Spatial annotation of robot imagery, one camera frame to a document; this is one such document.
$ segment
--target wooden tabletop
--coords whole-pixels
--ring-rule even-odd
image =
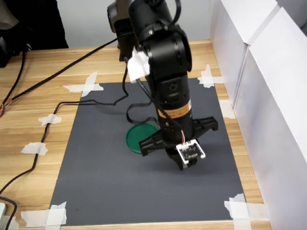
[[[209,64],[212,75],[220,77],[210,41],[191,42],[193,70],[189,78],[198,78]],[[20,83],[13,96],[26,90],[39,81],[51,76],[66,65],[91,51],[92,48],[30,51],[26,55],[26,64]],[[61,101],[78,101],[81,93],[72,93],[63,87],[70,84],[84,84],[86,78],[98,71],[96,82],[121,82],[125,64],[118,61],[116,47],[106,47],[62,73],[52,81],[28,93],[7,106],[5,115],[0,118],[0,188],[16,175],[31,168],[34,155],[23,154],[21,150],[30,142],[40,142],[44,127],[39,118],[52,114]],[[21,65],[21,55],[13,57],[8,66],[0,69],[0,99],[3,100],[11,89]],[[219,100],[227,100],[223,84],[215,85]],[[12,199],[18,204],[17,222],[25,226],[21,211],[49,209],[53,190],[58,178],[65,149],[71,133],[77,106],[63,106],[57,115],[62,122],[50,126],[45,156],[39,156],[35,170],[11,184],[1,196]],[[224,119],[231,142],[236,165],[248,203],[263,204],[258,183],[253,172],[248,153],[236,119]],[[8,205],[7,215],[12,212]],[[233,221],[206,221],[197,223],[167,223],[142,225],[115,225],[90,227],[65,227],[63,229],[182,229],[182,230],[233,230]],[[252,222],[253,230],[270,230],[268,221]]]

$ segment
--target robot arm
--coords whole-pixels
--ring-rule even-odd
[[[188,85],[192,56],[187,36],[176,24],[181,12],[180,0],[176,0],[177,12],[174,19],[165,0],[130,0],[128,5],[127,2],[117,0],[108,8],[110,25],[118,35],[121,56],[129,59],[136,43],[137,49],[149,58],[151,74],[146,80],[161,128],[139,143],[142,155],[148,155],[150,150],[165,149],[168,156],[182,170],[196,164],[197,158],[201,156],[197,146],[195,151],[193,148],[186,150],[185,156],[176,149],[182,143],[182,136],[184,135],[186,141],[191,141],[209,129],[217,130],[218,124],[213,117],[192,117]],[[124,13],[127,12],[126,8],[120,9],[121,6],[128,6],[128,19],[124,19]],[[118,14],[122,12],[122,17],[112,13],[115,12],[115,7]],[[128,31],[132,27],[134,33],[127,38],[122,36],[123,31],[119,33],[117,28],[129,24],[129,21],[131,26],[127,26],[126,29]]]

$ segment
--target gray mat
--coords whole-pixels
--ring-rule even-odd
[[[123,94],[120,83],[101,85],[82,99]],[[130,96],[116,107],[79,106],[51,201],[67,201],[67,225],[231,219],[224,201],[243,189],[216,91],[197,79],[189,87],[193,117],[213,115],[219,130],[199,138],[206,158],[184,171],[163,150],[142,157],[128,149],[126,109],[149,101],[137,84],[127,84]],[[153,115],[153,106],[131,111],[139,120]]]

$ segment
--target green disc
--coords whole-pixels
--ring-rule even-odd
[[[150,123],[132,127],[126,135],[128,148],[135,153],[141,154],[139,142],[156,133],[158,128]]]

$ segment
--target wire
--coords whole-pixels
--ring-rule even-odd
[[[4,105],[2,105],[2,106],[0,107],[0,109],[3,111],[3,109],[4,109],[5,106],[7,106],[8,104],[10,104],[11,102],[13,102],[14,100],[16,100],[17,98],[19,98],[19,97],[21,97],[21,96],[23,96],[23,95],[25,95],[25,94],[31,92],[32,90],[38,88],[39,86],[41,86],[41,85],[47,83],[48,81],[54,79],[55,77],[57,77],[58,75],[62,74],[63,72],[65,72],[65,71],[68,70],[69,68],[73,67],[74,65],[78,64],[79,62],[81,62],[82,60],[86,59],[86,58],[89,57],[90,55],[96,53],[97,51],[103,49],[104,47],[106,47],[107,45],[109,45],[109,44],[111,44],[111,43],[113,43],[113,42],[115,42],[115,41],[117,41],[117,38],[115,38],[115,39],[113,39],[112,41],[110,41],[110,42],[108,42],[108,43],[106,43],[106,44],[104,44],[104,45],[102,45],[102,46],[100,46],[100,47],[98,47],[98,48],[92,50],[92,51],[89,52],[88,54],[86,54],[86,55],[84,55],[83,57],[79,58],[78,60],[76,60],[76,61],[70,63],[69,65],[67,65],[66,67],[64,67],[64,68],[61,69],[60,71],[56,72],[56,73],[53,74],[52,76],[50,76],[50,77],[48,77],[48,78],[46,78],[46,79],[40,81],[39,83],[33,85],[33,86],[30,87],[29,89],[27,89],[27,90],[23,91],[22,93],[20,93],[20,94],[14,96],[14,97],[13,97],[11,100],[9,100],[8,102],[4,102],[4,103],[3,103]],[[24,68],[24,54],[23,54],[23,63],[22,63],[21,72],[22,72],[22,69],[23,69],[23,68]]]
[[[128,74],[128,68],[126,67],[126,70],[125,70],[125,73],[124,73],[124,76],[123,76],[123,81],[122,81],[122,89],[123,89],[125,95],[122,96],[121,98],[117,99],[115,102],[113,102],[113,103],[102,103],[102,102],[98,102],[98,101],[96,101],[96,100],[94,100],[94,99],[84,100],[84,101],[77,101],[77,102],[60,102],[60,103],[57,105],[57,107],[55,108],[53,114],[56,114],[56,113],[58,112],[58,110],[60,109],[60,106],[61,106],[61,105],[96,105],[96,104],[98,104],[98,105],[113,105],[113,106],[115,106],[118,102],[124,100],[125,98],[127,98],[127,97],[129,96],[129,94],[128,94],[127,90],[126,90],[126,87],[125,87],[125,82],[126,82],[127,74]],[[46,127],[45,127],[45,131],[44,131],[43,137],[42,137],[42,139],[41,139],[41,143],[44,143],[44,141],[45,141],[45,139],[46,139],[46,137],[47,137],[47,132],[48,132],[48,129],[49,129],[50,125],[51,125],[50,123],[47,123],[47,125],[46,125]],[[10,184],[13,183],[15,180],[17,180],[18,178],[22,177],[22,176],[25,175],[25,174],[28,174],[28,173],[32,172],[32,171],[35,169],[35,167],[36,167],[37,159],[38,159],[38,154],[35,154],[35,157],[34,157],[34,161],[33,161],[32,167],[31,167],[29,170],[27,170],[27,171],[25,171],[25,172],[23,172],[23,173],[17,175],[16,177],[12,178],[12,179],[11,179],[11,180],[0,190],[0,195],[1,195],[1,194],[4,192],[4,190],[5,190],[8,186],[10,186]],[[17,204],[16,204],[14,201],[12,201],[12,200],[10,200],[10,199],[7,199],[7,198],[4,198],[4,197],[0,197],[0,199],[5,200],[5,201],[8,201],[8,202],[10,202],[11,204],[14,205],[14,211],[13,211],[13,213],[11,214],[11,216],[10,216],[10,218],[9,218],[9,221],[8,221],[8,223],[7,223],[7,225],[6,225],[6,228],[5,228],[5,230],[8,230],[8,229],[9,229],[9,226],[10,226],[10,224],[11,224],[12,218],[14,217],[14,215],[15,215],[15,213],[16,213]]]
[[[16,86],[17,86],[17,84],[18,84],[18,82],[19,82],[19,80],[20,80],[21,74],[23,73],[23,69],[24,69],[25,54],[26,54],[26,51],[23,51],[23,60],[22,60],[22,63],[21,63],[21,67],[20,67],[20,70],[19,70],[17,79],[16,79],[14,85],[12,86],[11,90],[9,91],[8,95],[7,95],[6,98],[3,100],[2,105],[5,104],[6,101],[9,99],[10,95],[12,94],[12,92],[14,91],[14,89],[16,88]]]
[[[4,198],[4,197],[0,197],[0,200],[5,200],[5,201],[11,203],[12,205],[14,205],[14,210],[13,210],[13,212],[12,212],[12,214],[11,214],[9,220],[8,220],[8,224],[5,227],[5,230],[8,230],[9,227],[10,227],[10,223],[11,223],[11,221],[12,221],[12,219],[13,219],[16,211],[17,211],[17,204],[14,201],[12,201],[12,200],[10,200],[8,198]]]
[[[140,81],[140,79],[136,80],[138,85],[141,87],[141,89],[144,91],[144,93],[146,94],[147,97],[150,98],[150,100],[153,102],[153,104],[161,111],[161,113],[170,121],[172,122],[175,126],[177,126],[179,128],[179,130],[181,130],[181,134],[182,134],[182,141],[185,141],[185,135],[184,132],[182,130],[181,125],[175,121],[174,119],[172,119],[166,112],[165,110],[161,107],[161,105],[151,96],[151,94],[149,93],[149,91],[146,89],[146,87],[144,86],[144,84]]]
[[[143,120],[143,121],[135,121],[135,120],[132,120],[132,119],[130,118],[130,116],[129,116],[129,111],[130,111],[131,109],[136,108],[136,107],[148,107],[148,106],[150,106],[151,104],[152,104],[152,101],[150,101],[149,103],[133,103],[133,104],[131,104],[131,105],[128,107],[127,111],[126,111],[126,118],[127,118],[128,122],[131,123],[131,124],[134,124],[134,125],[141,126],[141,125],[143,125],[143,124],[145,124],[145,123],[147,123],[147,122],[149,122],[149,121],[153,121],[153,122],[155,122],[157,125],[159,125],[157,119],[156,119],[155,117],[153,117],[153,116],[151,116],[151,117],[149,117],[149,118],[147,118],[147,119],[145,119],[145,120]]]
[[[175,25],[178,22],[180,15],[181,15],[181,1],[175,0],[175,2],[176,2],[176,14],[174,16],[174,19],[173,19],[171,25]]]

